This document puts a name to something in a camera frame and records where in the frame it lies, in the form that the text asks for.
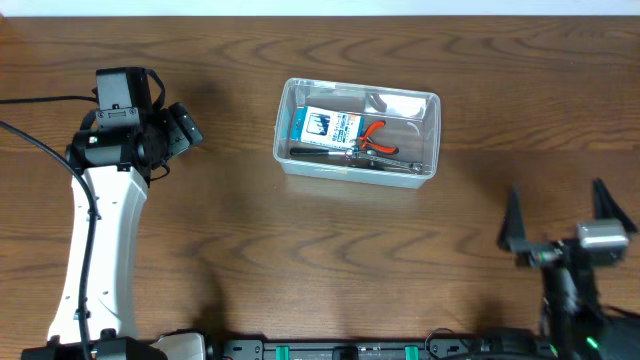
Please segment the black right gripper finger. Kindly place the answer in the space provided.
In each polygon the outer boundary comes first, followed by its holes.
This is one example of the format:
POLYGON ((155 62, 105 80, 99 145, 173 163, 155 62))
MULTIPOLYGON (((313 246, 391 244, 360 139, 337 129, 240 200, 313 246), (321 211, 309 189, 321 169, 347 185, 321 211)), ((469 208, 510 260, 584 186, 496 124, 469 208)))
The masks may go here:
POLYGON ((637 225, 617 204, 604 181, 601 178, 596 178, 592 185, 594 218, 596 220, 618 220, 627 233, 637 233, 637 225))
POLYGON ((497 239, 498 246, 509 252, 526 252, 528 240, 520 206, 519 192, 513 187, 507 200, 503 224, 497 239))

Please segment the clear plastic storage container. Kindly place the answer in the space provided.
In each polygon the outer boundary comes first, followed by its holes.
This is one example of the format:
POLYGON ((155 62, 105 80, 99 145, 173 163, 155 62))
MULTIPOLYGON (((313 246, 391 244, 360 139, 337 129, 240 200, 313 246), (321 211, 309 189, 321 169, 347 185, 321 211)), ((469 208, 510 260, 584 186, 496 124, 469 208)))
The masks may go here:
POLYGON ((411 91, 351 83, 340 83, 303 78, 291 78, 284 86, 275 125, 273 155, 284 172, 332 180, 360 182, 384 186, 419 188, 432 178, 437 170, 441 135, 441 102, 431 92, 411 91), (420 173, 367 160, 348 159, 296 159, 290 156, 292 147, 324 148, 291 139, 291 130, 297 109, 308 106, 306 98, 319 93, 337 91, 377 93, 388 105, 385 113, 348 112, 363 117, 360 135, 373 122, 384 120, 386 125, 376 130, 371 138, 383 146, 399 148, 395 155, 373 150, 360 151, 404 162, 422 163, 420 173))

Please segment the red handled pliers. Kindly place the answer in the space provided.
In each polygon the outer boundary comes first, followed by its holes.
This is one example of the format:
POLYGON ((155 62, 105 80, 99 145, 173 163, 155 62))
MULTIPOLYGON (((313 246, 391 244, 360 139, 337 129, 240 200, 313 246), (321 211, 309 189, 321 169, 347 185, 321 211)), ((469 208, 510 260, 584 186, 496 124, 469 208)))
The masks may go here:
POLYGON ((385 155, 395 155, 399 152, 398 147, 383 146, 376 143, 371 136, 373 133, 386 125, 384 120, 376 121, 370 124, 367 129, 355 140, 355 146, 360 151, 373 150, 385 155))

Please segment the silver double ended wrench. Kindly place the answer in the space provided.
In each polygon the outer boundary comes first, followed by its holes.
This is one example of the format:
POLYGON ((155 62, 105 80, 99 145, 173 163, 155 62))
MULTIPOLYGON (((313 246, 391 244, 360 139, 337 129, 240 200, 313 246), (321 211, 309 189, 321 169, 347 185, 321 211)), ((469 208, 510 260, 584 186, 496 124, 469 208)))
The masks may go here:
POLYGON ((380 157, 376 155, 371 155, 368 153, 351 153, 351 154, 348 154, 347 157, 350 159, 367 160, 371 162, 388 165, 391 167, 401 168, 401 169, 408 170, 411 173, 420 173, 423 169, 422 163, 404 162, 404 161, 394 160, 394 159, 380 157))

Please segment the blue white screwdriver box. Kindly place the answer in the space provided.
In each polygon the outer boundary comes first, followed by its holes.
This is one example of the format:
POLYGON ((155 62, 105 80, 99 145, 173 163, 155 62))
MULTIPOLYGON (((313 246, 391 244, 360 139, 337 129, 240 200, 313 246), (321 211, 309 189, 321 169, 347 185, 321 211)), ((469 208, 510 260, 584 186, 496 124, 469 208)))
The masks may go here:
POLYGON ((335 149, 355 146, 363 127, 361 115, 305 106, 297 109, 291 139, 335 149))

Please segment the black yellow screwdriver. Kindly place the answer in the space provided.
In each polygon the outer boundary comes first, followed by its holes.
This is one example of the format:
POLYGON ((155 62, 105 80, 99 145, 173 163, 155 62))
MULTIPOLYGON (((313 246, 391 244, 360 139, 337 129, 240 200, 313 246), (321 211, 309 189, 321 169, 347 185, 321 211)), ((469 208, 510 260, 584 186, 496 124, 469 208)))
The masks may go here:
POLYGON ((337 91, 309 95, 308 106, 334 111, 358 113, 385 113, 388 105, 377 93, 337 91))

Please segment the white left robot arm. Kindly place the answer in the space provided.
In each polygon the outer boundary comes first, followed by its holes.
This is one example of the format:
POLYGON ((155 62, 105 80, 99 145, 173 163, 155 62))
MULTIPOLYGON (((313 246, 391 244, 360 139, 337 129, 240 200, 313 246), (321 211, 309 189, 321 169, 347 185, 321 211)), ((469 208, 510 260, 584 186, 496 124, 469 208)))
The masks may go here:
POLYGON ((153 98, 154 70, 100 69, 88 112, 61 157, 72 175, 73 231, 62 297, 42 347, 24 359, 205 357, 200 335, 139 339, 133 307, 136 238, 153 171, 203 135, 184 105, 153 98))

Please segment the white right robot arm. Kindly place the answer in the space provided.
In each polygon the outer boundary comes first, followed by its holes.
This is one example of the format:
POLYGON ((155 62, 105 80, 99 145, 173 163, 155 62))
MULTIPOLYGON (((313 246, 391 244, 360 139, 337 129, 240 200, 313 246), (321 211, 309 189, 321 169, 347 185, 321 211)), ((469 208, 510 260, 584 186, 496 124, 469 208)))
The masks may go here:
POLYGON ((513 188, 497 245, 515 255, 517 266, 541 271, 543 326, 559 359, 633 359, 639 355, 639 315, 606 313, 596 269, 621 262, 639 229, 600 178, 592 181, 592 199, 593 219, 577 224, 572 238, 534 243, 513 188))

